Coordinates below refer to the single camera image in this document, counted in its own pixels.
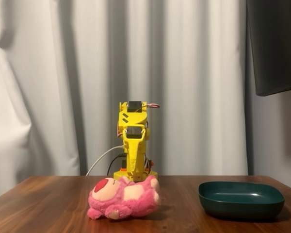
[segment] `white cable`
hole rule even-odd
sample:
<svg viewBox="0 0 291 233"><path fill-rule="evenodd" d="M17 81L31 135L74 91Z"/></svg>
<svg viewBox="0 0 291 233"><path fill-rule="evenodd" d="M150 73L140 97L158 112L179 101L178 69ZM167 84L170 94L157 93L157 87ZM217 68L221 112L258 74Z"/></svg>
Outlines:
<svg viewBox="0 0 291 233"><path fill-rule="evenodd" d="M96 160L96 162L94 162L94 164L91 166L91 168L90 168L90 169L88 170L88 172L86 173L86 176L89 175L89 173L91 172L91 170L93 169L93 167L96 165L96 163L99 162L100 159L102 159L103 156L105 156L107 153L109 153L110 151L112 151L112 150L114 150L114 149L117 149L117 148L122 148L122 149L124 149L124 145L113 147L113 148L107 150L106 152L104 152L104 154L103 154L102 156L100 156L100 157Z"/></svg>

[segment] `bowl rim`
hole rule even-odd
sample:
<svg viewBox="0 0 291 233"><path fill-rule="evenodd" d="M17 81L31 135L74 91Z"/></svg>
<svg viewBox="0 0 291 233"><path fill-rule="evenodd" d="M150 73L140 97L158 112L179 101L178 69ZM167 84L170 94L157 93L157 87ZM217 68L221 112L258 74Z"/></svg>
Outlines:
<svg viewBox="0 0 291 233"><path fill-rule="evenodd" d="M215 199L210 199L207 198L203 195L200 194L200 186L206 183L253 183L253 184L258 184L258 185L263 185L263 186L268 186L271 187L272 189L275 189L279 192L279 194L282 197L281 201L274 201L274 202L270 202L270 203L248 203L248 202L241 202L241 201L224 201L224 200L215 200ZM214 202L220 202L220 203L228 203L228 204L244 204L244 205L273 205L273 204L279 204L279 203L283 203L285 202L285 197L283 196L283 194L275 187L268 185L268 184L264 184L264 183L257 183L257 182L240 182L240 181L208 181L208 182L203 182L198 186L198 195L200 198L204 198L210 201L214 201Z"/></svg>

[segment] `pink plush toy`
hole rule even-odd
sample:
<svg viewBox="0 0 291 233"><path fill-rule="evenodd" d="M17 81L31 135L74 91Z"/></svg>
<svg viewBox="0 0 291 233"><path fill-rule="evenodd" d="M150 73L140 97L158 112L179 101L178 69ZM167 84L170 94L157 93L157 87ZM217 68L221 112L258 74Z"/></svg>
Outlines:
<svg viewBox="0 0 291 233"><path fill-rule="evenodd" d="M158 191L159 182L154 176L139 183L130 182L124 176L118 181L103 179L89 193L87 215L92 219L145 216L157 209L160 203Z"/></svg>

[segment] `curtain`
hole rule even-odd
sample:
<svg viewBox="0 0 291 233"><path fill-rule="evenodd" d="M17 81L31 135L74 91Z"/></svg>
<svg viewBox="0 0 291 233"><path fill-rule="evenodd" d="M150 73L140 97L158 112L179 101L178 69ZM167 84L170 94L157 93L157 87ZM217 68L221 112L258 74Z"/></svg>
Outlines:
<svg viewBox="0 0 291 233"><path fill-rule="evenodd" d="M161 105L147 144L159 175L247 174L245 32L241 0L0 0L0 195L84 175L121 145L129 100Z"/></svg>

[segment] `wooden table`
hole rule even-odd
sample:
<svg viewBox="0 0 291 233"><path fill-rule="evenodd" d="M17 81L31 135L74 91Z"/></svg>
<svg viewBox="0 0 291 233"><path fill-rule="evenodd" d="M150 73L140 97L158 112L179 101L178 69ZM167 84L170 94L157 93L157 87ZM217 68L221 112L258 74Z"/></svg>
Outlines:
<svg viewBox="0 0 291 233"><path fill-rule="evenodd" d="M147 217L111 221L87 217L90 189L103 177L31 177L0 197L0 233L291 233L291 188L265 176L160 176L162 205ZM199 184L240 181L270 184L286 198L274 222L208 216Z"/></svg>

